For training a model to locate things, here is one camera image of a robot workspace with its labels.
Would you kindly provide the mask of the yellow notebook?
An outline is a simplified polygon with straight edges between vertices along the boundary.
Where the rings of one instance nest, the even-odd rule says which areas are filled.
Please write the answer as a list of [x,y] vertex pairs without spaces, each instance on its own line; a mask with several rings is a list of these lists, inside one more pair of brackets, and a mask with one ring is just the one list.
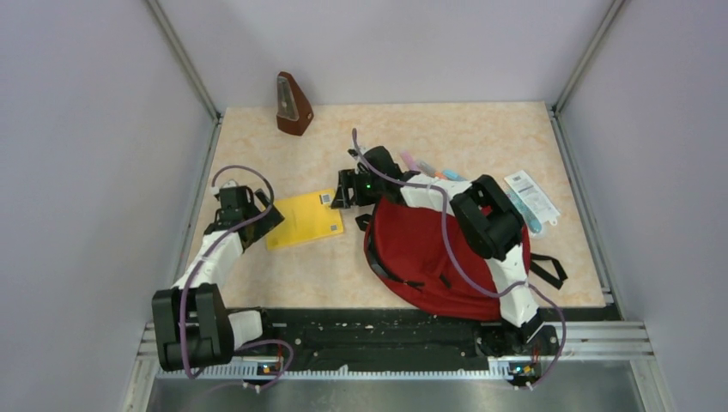
[[328,238],[344,232],[338,209],[331,207],[335,189],[275,200],[284,220],[265,236],[269,251]]

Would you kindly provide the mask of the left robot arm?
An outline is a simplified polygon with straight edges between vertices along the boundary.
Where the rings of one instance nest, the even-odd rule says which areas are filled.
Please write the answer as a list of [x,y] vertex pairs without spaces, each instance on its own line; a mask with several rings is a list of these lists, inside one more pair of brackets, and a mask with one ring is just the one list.
[[245,345],[266,354],[275,332],[263,324],[259,310],[230,312],[221,287],[235,263],[284,217],[261,189],[228,182],[216,190],[219,203],[214,220],[204,229],[198,254],[185,273],[152,300],[157,356],[166,372],[227,364]]

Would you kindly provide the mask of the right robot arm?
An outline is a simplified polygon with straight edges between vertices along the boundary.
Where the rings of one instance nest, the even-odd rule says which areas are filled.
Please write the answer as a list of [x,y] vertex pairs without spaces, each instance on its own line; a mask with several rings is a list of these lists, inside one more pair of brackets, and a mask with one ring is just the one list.
[[[506,347],[525,354],[537,344],[543,319],[528,281],[530,260],[525,257],[525,220],[507,194],[489,175],[474,180],[448,180],[417,171],[403,171],[383,146],[349,149],[352,169],[338,174],[334,209],[365,206],[387,199],[408,209],[440,213],[446,254],[460,277],[479,293],[499,301]],[[457,260],[446,233],[453,217],[467,246],[487,265],[494,290],[478,285]]]

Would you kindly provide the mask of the red backpack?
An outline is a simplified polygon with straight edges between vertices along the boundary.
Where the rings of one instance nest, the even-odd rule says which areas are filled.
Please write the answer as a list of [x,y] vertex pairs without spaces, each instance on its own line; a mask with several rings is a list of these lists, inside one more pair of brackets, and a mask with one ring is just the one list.
[[[501,320],[500,302],[476,291],[456,271],[442,239],[440,212],[409,208],[382,197],[372,214],[355,218],[364,233],[367,263],[397,296],[432,315],[477,321]],[[466,274],[479,286],[496,291],[486,262],[467,245],[455,217],[446,218],[452,250]],[[531,252],[530,235],[523,227],[525,268],[561,289],[567,273],[561,262]],[[553,276],[536,261],[551,261]]]

